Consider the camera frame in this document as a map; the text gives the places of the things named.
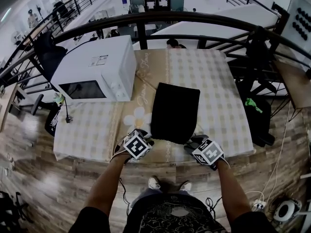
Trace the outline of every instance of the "folded black fabric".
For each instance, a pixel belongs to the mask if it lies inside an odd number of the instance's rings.
[[[200,90],[159,83],[152,110],[154,139],[185,144],[196,127]]]

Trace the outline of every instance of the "white sneaker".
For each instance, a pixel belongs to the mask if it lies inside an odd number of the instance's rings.
[[[192,182],[185,181],[181,184],[179,191],[190,192],[192,188]]]
[[[153,190],[160,189],[161,186],[159,185],[159,180],[156,178],[156,176],[149,178],[148,187]]]

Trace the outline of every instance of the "ceiling light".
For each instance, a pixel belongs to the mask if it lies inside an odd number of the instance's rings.
[[[8,16],[8,14],[10,13],[10,10],[11,10],[12,8],[9,8],[6,12],[5,12],[5,14],[4,14],[4,16],[2,17],[2,19],[1,19],[1,21],[0,22],[3,22],[4,21],[4,19]]]

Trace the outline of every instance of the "checkered tablecloth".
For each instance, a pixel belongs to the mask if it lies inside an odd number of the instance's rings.
[[[225,55],[216,50],[138,50],[130,102],[79,103],[69,106],[73,122],[61,109],[54,140],[58,159],[64,156],[108,162],[116,143],[134,128],[150,132],[152,106],[159,82],[201,91],[196,133],[219,143],[225,156],[252,152],[253,144],[242,101]],[[183,146],[156,140],[143,163],[193,161]]]

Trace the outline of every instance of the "black sleeve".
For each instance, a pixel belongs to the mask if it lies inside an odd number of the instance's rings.
[[[94,207],[83,208],[76,222],[69,230],[69,233],[76,232],[110,233],[107,215]]]
[[[277,233],[262,212],[248,212],[233,221],[232,233]]]

